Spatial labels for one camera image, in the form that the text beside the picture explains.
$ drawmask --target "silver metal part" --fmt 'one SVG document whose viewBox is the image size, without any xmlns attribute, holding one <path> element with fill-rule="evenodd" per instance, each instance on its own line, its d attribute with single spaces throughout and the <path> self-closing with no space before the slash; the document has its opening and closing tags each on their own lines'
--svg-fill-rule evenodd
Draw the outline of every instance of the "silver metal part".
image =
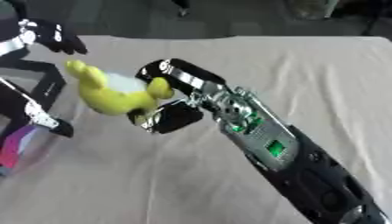
<svg viewBox="0 0 392 224">
<path fill-rule="evenodd" d="M 24 107 L 24 112 L 31 118 L 31 122 L 47 127 L 51 130 L 59 126 L 59 122 L 51 118 L 35 101 L 29 101 Z"/>
<path fill-rule="evenodd" d="M 339 224 L 354 224 L 358 219 L 360 219 L 363 216 L 363 206 L 357 206 L 347 212 Z"/>
<path fill-rule="evenodd" d="M 3 41 L 0 43 L 0 57 L 11 52 L 23 49 L 27 46 L 34 44 L 37 39 L 37 34 L 34 31 L 29 31 L 26 26 L 35 26 L 37 24 L 30 22 L 27 19 L 20 21 L 20 34 L 19 36 Z"/>
<path fill-rule="evenodd" d="M 25 48 L 25 43 L 20 37 L 6 40 L 0 43 L 0 57 L 23 48 Z"/>
<path fill-rule="evenodd" d="M 219 108 L 220 131 L 263 169 L 280 171 L 298 154 L 298 141 L 270 110 L 249 91 L 222 90 L 209 103 Z"/>
<path fill-rule="evenodd" d="M 50 115 L 48 115 L 34 99 L 32 99 L 27 94 L 19 91 L 15 88 L 11 83 L 7 80 L 0 78 L 0 82 L 2 82 L 5 86 L 12 89 L 15 92 L 18 92 L 22 97 L 24 97 L 28 102 L 24 106 L 24 113 L 30 117 L 31 122 L 33 124 L 37 124 L 40 126 L 47 127 L 51 130 L 58 127 L 60 124 L 55 119 L 53 119 Z"/>
</svg>

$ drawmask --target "robotic arm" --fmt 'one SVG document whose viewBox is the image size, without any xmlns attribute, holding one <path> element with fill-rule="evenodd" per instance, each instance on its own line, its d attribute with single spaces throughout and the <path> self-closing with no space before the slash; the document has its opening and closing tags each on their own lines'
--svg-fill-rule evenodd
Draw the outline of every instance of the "robotic arm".
<svg viewBox="0 0 392 224">
<path fill-rule="evenodd" d="M 136 77 L 166 78 L 186 99 L 160 107 L 141 126 L 161 134 L 196 123 L 209 111 L 249 162 L 309 221 L 319 224 L 387 224 L 371 195 L 336 160 L 253 93 L 232 90 L 220 76 L 181 59 L 159 60 Z M 134 113 L 129 113 L 133 121 Z"/>
<path fill-rule="evenodd" d="M 29 18 L 25 4 L 17 0 L 0 0 L 1 60 L 21 59 L 28 46 L 40 43 L 53 52 L 87 53 L 81 40 L 64 28 L 43 19 Z"/>
</svg>

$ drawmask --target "beige cloth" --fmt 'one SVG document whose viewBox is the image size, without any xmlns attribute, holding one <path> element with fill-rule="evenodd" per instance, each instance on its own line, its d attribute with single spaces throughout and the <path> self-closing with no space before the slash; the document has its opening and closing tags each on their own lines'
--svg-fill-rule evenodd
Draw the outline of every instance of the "beige cloth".
<svg viewBox="0 0 392 224">
<path fill-rule="evenodd" d="M 84 37 L 88 56 L 43 47 L 30 60 L 83 59 L 134 75 L 178 57 L 254 89 L 288 123 L 336 157 L 392 215 L 392 45 L 383 38 L 225 38 L 201 41 Z M 307 223 L 206 115 L 160 136 L 125 116 L 96 114 L 76 80 L 52 113 L 75 137 L 41 132 L 0 183 L 2 224 Z"/>
</svg>

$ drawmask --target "colorful object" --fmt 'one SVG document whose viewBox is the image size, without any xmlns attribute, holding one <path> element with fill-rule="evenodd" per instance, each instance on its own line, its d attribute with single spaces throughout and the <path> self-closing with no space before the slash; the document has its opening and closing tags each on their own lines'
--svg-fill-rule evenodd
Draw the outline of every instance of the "colorful object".
<svg viewBox="0 0 392 224">
<path fill-rule="evenodd" d="M 135 77 L 105 73 L 80 60 L 69 60 L 66 70 L 79 80 L 79 93 L 93 110 L 109 116 L 132 111 L 148 114 L 158 107 L 159 99 L 170 99 L 173 90 L 164 78 L 155 78 L 150 84 Z"/>
<path fill-rule="evenodd" d="M 7 174 L 18 161 L 19 155 L 25 151 L 26 143 L 23 143 L 25 138 L 31 138 L 34 126 L 27 125 L 7 136 L 1 148 L 0 164 L 2 165 L 2 174 Z"/>
</svg>

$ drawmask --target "green light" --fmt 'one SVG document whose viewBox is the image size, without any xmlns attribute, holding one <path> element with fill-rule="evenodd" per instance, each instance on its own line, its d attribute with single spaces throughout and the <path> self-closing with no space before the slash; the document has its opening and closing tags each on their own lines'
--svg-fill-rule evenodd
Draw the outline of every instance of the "green light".
<svg viewBox="0 0 392 224">
<path fill-rule="evenodd" d="M 240 132 L 240 131 L 243 130 L 243 127 L 241 127 L 241 126 L 234 126 L 234 127 L 232 128 L 232 130 L 235 131 L 235 132 Z"/>
<path fill-rule="evenodd" d="M 270 143 L 266 148 L 274 158 L 279 157 L 285 149 L 285 147 L 277 140 Z"/>
</svg>

